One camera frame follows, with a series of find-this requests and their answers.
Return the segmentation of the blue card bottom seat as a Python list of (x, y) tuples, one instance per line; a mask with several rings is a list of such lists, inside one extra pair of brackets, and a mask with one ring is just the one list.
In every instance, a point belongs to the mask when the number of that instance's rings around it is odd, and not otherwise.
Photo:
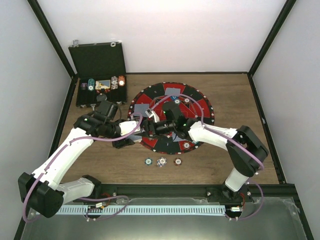
[(172, 132), (172, 141), (173, 142), (180, 142), (183, 141), (183, 138), (178, 137), (178, 135), (175, 132)]

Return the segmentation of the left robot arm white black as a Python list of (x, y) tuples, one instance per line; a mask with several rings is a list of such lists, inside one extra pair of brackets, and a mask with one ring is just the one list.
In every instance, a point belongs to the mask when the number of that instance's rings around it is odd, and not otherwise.
[(55, 152), (31, 174), (22, 173), (18, 188), (23, 203), (22, 217), (30, 222), (27, 209), (51, 218), (62, 205), (75, 200), (98, 202), (102, 196), (101, 182), (90, 175), (62, 183), (61, 180), (77, 158), (95, 141), (117, 142), (140, 130), (141, 120), (109, 122), (84, 115), (78, 118), (67, 138)]

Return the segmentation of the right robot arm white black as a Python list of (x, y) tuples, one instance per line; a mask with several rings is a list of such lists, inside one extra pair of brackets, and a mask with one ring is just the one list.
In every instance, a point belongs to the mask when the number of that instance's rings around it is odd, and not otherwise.
[(240, 189), (249, 178), (264, 169), (263, 162), (269, 155), (267, 147), (245, 125), (240, 128), (223, 128), (188, 118), (182, 122), (144, 120), (141, 127), (144, 137), (159, 137), (174, 132), (181, 139), (207, 143), (226, 150), (233, 169), (223, 183), (222, 195), (229, 202), (240, 196)]

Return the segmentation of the brown poker chip stack table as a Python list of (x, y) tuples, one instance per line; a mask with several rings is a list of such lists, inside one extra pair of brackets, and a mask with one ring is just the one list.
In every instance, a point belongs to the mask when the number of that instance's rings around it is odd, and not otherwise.
[(180, 158), (175, 158), (173, 163), (175, 166), (180, 166), (182, 164), (182, 160)]

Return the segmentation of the blue card seat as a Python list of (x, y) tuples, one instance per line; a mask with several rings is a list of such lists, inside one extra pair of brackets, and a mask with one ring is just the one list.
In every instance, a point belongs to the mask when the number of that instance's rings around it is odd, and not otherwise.
[(172, 132), (172, 141), (173, 142), (180, 142), (183, 141), (183, 138), (178, 137), (178, 135), (175, 132)]
[(148, 103), (139, 103), (134, 105), (134, 112), (141, 113), (143, 117), (147, 117), (146, 111), (150, 108)]
[(180, 93), (181, 93), (180, 88), (167, 87), (165, 89), (164, 95), (165, 96), (179, 96)]

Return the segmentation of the green poker chip stack table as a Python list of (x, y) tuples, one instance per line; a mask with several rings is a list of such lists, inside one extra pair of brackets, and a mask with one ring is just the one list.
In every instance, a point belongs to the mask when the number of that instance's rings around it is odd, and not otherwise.
[(153, 160), (152, 160), (151, 158), (146, 158), (146, 159), (144, 160), (144, 163), (145, 163), (147, 166), (150, 166), (150, 165), (152, 165)]

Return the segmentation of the blue card top seat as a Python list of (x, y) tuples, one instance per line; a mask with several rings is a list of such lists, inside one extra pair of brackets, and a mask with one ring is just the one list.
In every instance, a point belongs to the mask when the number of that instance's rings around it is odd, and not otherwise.
[(165, 96), (179, 96), (180, 93), (181, 93), (180, 88), (167, 87), (165, 89), (164, 95)]

